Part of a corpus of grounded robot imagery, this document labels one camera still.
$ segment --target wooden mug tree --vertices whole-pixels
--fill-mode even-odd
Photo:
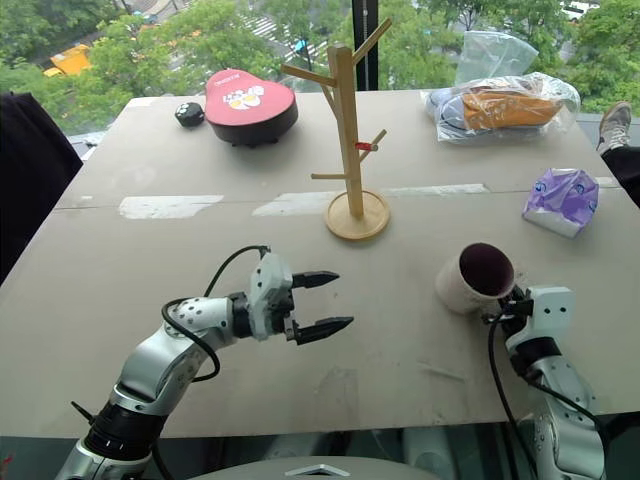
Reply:
[[[391,19],[387,18],[355,53],[342,44],[329,47],[327,55],[331,77],[291,65],[282,65],[284,73],[320,84],[329,107],[336,117],[344,173],[313,173],[311,178],[345,180],[347,191],[338,195],[329,204],[325,221],[331,232],[347,240],[371,238],[380,233],[389,222],[387,202],[380,195],[362,189],[360,163],[370,152],[378,150],[378,143],[387,131],[382,130],[371,143],[358,140],[353,68],[390,26]]]

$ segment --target red lid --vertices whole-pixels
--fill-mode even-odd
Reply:
[[[207,82],[205,115],[216,125],[250,125],[287,110],[295,97],[278,83],[261,80],[242,70],[221,70]]]

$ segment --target person's leg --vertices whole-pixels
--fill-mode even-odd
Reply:
[[[602,117],[598,153],[620,185],[640,207],[640,147],[630,147],[631,105],[616,103]]]
[[[604,163],[613,172],[635,204],[640,207],[640,147],[607,150],[602,154]]]

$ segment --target clear plastic bag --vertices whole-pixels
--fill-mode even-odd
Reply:
[[[456,85],[478,78],[522,75],[538,51],[527,42],[500,32],[464,32]]]
[[[538,72],[474,80],[422,97],[438,140],[462,144],[563,133],[580,111],[573,86]]]

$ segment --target window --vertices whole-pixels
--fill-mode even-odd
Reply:
[[[105,130],[133,97],[201,94],[224,68],[317,91],[279,66],[327,73],[327,46],[354,44],[352,5],[357,24],[364,5],[394,21],[369,88],[451,85],[464,31],[490,30],[538,49],[530,70],[572,83],[583,111],[640,111],[637,0],[3,0],[0,90],[32,92],[68,135]]]
[[[108,128],[134,97],[203,94],[239,68],[297,91],[282,62],[327,71],[350,0],[3,0],[0,90],[32,92],[67,135]]]

